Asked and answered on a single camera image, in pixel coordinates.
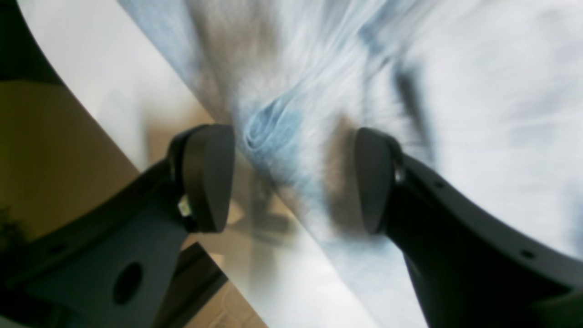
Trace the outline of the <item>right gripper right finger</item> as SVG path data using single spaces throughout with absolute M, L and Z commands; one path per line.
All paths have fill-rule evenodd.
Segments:
M 582 263 L 494 218 L 396 139 L 359 128 L 365 228 L 404 255 L 431 328 L 580 328 Z

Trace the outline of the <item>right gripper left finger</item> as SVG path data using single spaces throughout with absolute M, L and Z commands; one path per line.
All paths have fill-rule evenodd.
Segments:
M 2 238 L 1 326 L 181 328 L 227 278 L 190 233 L 224 231 L 235 170 L 231 125 L 176 135 L 164 159 L 114 197 L 35 241 Z

